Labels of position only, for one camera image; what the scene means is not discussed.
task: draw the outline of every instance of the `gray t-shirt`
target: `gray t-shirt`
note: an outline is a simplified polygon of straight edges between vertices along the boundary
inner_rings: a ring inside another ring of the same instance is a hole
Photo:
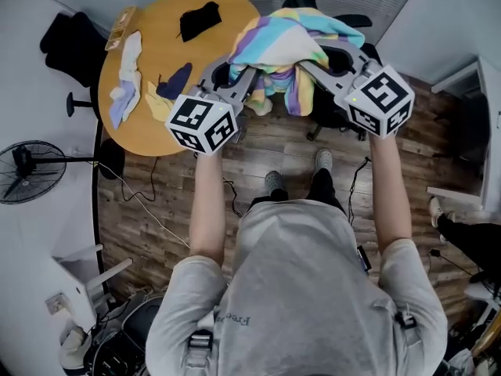
[[[426,376],[445,353],[447,319],[415,244],[385,250],[378,287],[337,208],[255,205],[241,220],[233,267],[229,286],[209,258],[175,267],[146,344],[152,376]],[[214,348],[200,371],[186,359],[187,342],[211,311]],[[398,311],[417,326],[404,330]]]

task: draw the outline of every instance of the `person's leg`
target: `person's leg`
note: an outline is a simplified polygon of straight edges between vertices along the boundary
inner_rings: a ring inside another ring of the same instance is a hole
[[[289,194],[283,186],[282,176],[278,172],[269,172],[266,175],[265,187],[268,191],[268,196],[255,198],[250,204],[249,209],[261,202],[283,202],[289,200]]]
[[[498,244],[501,226],[497,224],[464,224],[445,216],[436,197],[430,200],[431,225],[451,244],[489,275],[496,275],[501,246]]]
[[[335,206],[346,214],[339,200],[336,198],[336,191],[334,190],[330,174],[332,163],[332,154],[328,149],[321,149],[317,152],[315,156],[315,175],[313,176],[312,186],[306,199]]]

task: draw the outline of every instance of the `shoe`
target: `shoe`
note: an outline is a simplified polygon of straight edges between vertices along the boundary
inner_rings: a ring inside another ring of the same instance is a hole
[[[440,202],[436,197],[432,197],[428,203],[428,211],[431,216],[431,225],[434,228],[438,227],[438,218],[444,214],[442,208],[440,207]]]
[[[455,211],[451,211],[447,215],[447,219],[449,219],[451,222],[456,222],[456,212]],[[443,235],[440,234],[440,242],[443,242],[444,244],[447,244],[449,242],[449,240],[447,238],[445,238]]]
[[[265,177],[265,188],[269,196],[272,196],[274,190],[285,190],[282,176],[278,172],[269,172]]]
[[[332,154],[328,149],[320,149],[315,155],[315,173],[325,168],[329,174],[332,173]]]

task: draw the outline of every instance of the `striped towel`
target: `striped towel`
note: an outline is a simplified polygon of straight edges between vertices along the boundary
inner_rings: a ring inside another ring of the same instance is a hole
[[[338,39],[357,47],[365,40],[362,33],[317,9],[279,9],[269,16],[253,19],[236,38],[228,58],[230,81],[236,80],[246,66],[262,70],[245,104],[258,115],[265,115],[272,109],[267,96],[285,92],[289,114],[309,115],[314,84],[296,63],[314,60],[329,67],[329,58],[315,42],[316,38]]]

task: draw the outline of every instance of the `floor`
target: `floor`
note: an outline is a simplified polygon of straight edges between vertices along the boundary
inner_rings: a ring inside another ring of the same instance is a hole
[[[458,108],[459,101],[446,94],[433,95],[429,85],[410,80],[416,91],[413,116],[398,133],[402,172],[411,204],[413,236],[425,269],[429,272],[439,298],[450,320],[462,311],[463,289],[469,276],[443,259],[431,258],[430,249],[437,248],[447,259],[476,273],[477,267],[451,244],[443,244],[431,227],[427,213],[430,196],[427,186],[453,188],[471,192],[480,182],[471,171],[452,163],[451,159],[433,158],[448,147],[448,123],[437,123],[437,114]],[[313,128],[311,120],[291,117],[283,104],[274,106],[272,115],[257,117],[247,111],[247,131],[238,144],[229,144],[223,151],[223,170],[227,180],[234,182],[238,196],[236,209],[245,212],[254,197],[265,194],[263,181],[271,170],[282,173],[290,197],[305,197],[312,177],[313,157],[320,147],[331,149],[334,157],[333,179],[337,196],[348,206],[348,195],[355,170],[369,155],[368,141],[360,142],[354,132],[323,129],[313,143],[305,138]],[[124,178],[134,191],[152,197],[150,172],[155,157],[126,155]],[[196,159],[191,152],[160,157],[153,182],[156,200],[144,199],[147,208],[170,230],[188,240],[189,216],[193,200]],[[131,196],[124,188],[127,198]],[[233,193],[225,187],[227,241],[225,275],[230,278],[231,262],[238,230],[238,218],[232,212]],[[501,217],[478,208],[445,201],[446,210],[455,210],[457,219],[464,222],[501,222]],[[370,276],[378,278],[380,256],[372,213],[372,176],[370,164],[359,172],[352,198],[355,214],[353,228],[358,242],[364,247],[373,266]],[[110,281],[112,291],[122,297],[138,287],[150,285],[165,289],[174,265],[188,255],[188,248],[162,230],[143,210],[136,199],[124,202],[121,183],[101,177],[99,180],[99,231],[104,245],[106,269],[126,258],[134,264]]]

